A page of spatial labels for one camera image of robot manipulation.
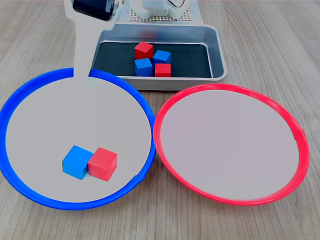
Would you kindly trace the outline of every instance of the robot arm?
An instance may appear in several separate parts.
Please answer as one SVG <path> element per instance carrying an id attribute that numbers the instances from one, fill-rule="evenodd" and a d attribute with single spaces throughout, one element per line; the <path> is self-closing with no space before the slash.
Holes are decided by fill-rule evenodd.
<path id="1" fill-rule="evenodd" d="M 124 0 L 64 0 L 65 15 L 75 25 L 74 78 L 88 79 L 97 42 L 119 20 Z"/>
<path id="2" fill-rule="evenodd" d="M 170 16 L 178 19 L 190 0 L 130 0 L 131 9 L 142 19 Z M 124 0 L 64 0 L 67 18 L 75 25 L 74 78 L 87 79 L 103 31 L 111 31 L 119 20 Z"/>

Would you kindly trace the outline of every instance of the perforated panel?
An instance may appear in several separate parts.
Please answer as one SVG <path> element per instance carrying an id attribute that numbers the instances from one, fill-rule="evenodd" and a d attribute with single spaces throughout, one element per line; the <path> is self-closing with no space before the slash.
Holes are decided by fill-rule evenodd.
<path id="1" fill-rule="evenodd" d="M 154 21 L 189 22 L 189 21 L 192 21 L 192 17 L 191 17 L 190 9 L 187 9 L 179 19 L 173 19 L 170 16 L 152 16 L 147 20 L 143 20 L 134 11 L 130 10 L 129 22 L 154 22 Z"/>

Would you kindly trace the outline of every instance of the cube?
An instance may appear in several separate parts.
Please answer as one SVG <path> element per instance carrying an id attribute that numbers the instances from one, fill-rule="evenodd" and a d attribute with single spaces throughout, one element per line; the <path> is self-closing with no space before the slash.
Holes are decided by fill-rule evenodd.
<path id="1" fill-rule="evenodd" d="M 89 174 L 98 179 L 109 181 L 116 170 L 118 155 L 99 147 L 88 163 Z"/>
<path id="2" fill-rule="evenodd" d="M 155 65 L 156 77 L 171 77 L 171 64 L 170 63 L 157 63 Z"/>
<path id="3" fill-rule="evenodd" d="M 152 77 L 153 67 L 149 58 L 134 60 L 135 75 L 139 77 Z"/>
<path id="4" fill-rule="evenodd" d="M 146 43 L 146 42 L 140 42 L 135 48 L 134 48 L 134 59 L 152 59 L 154 55 L 154 46 Z"/>
<path id="5" fill-rule="evenodd" d="M 153 69 L 156 68 L 156 64 L 170 64 L 171 53 L 167 51 L 157 50 L 152 58 Z"/>
<path id="6" fill-rule="evenodd" d="M 92 156 L 92 152 L 73 146 L 62 161 L 62 171 L 82 180 L 88 172 L 88 162 Z"/>

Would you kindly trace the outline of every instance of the tray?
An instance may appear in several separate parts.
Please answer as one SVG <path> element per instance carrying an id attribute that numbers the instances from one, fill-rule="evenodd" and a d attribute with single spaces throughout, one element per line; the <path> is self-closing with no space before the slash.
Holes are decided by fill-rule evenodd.
<path id="1" fill-rule="evenodd" d="M 134 47 L 139 42 L 171 52 L 172 77 L 135 76 Z M 114 74 L 138 90 L 156 91 L 216 83 L 227 75 L 218 31 L 209 25 L 116 23 L 113 30 L 102 32 L 92 68 Z"/>

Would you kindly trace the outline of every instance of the wood grain surface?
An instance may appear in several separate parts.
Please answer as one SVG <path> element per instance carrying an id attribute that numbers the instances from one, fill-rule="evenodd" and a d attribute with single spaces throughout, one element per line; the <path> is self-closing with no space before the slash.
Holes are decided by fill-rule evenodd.
<path id="1" fill-rule="evenodd" d="M 200 1 L 218 29 L 223 83 L 261 92 L 304 128 L 310 167 L 290 196 L 238 207 L 181 185 L 156 157 L 145 180 L 109 205 L 85 211 L 44 207 L 0 174 L 0 240 L 319 240 L 320 2 Z M 56 1 L 0 1 L 0 105 L 23 83 L 73 67 L 75 29 Z M 156 114 L 172 92 L 143 91 Z"/>

